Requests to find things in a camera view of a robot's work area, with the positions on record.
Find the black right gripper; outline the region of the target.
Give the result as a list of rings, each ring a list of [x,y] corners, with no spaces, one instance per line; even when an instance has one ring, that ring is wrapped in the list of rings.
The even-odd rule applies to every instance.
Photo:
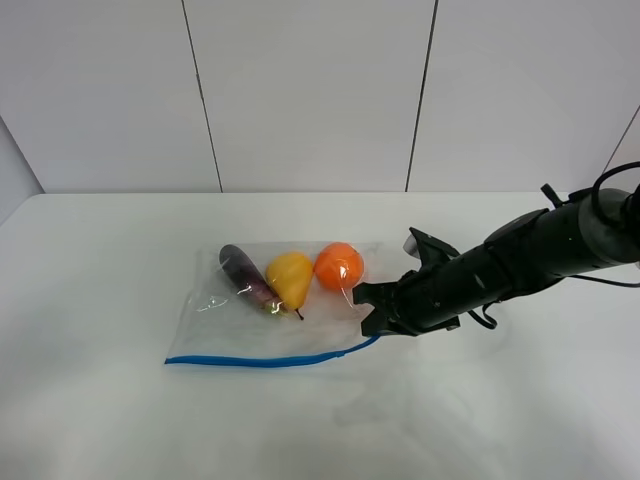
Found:
[[[390,319],[377,308],[361,322],[363,336],[418,336],[460,326],[468,314],[481,326],[492,329],[493,318],[477,314],[493,303],[493,254],[475,247],[438,269],[411,270],[398,281],[362,282],[352,290],[354,303],[386,303],[392,299]]]

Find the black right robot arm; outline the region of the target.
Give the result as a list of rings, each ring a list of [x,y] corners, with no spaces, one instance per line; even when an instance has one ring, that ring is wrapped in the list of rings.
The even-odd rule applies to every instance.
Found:
[[[412,229],[406,251],[421,266],[396,282],[361,283],[355,303],[369,304],[365,337],[419,336],[454,330],[470,315],[493,329],[489,306],[541,292],[568,277],[639,260],[639,194],[585,189],[529,212],[459,253],[451,245]]]

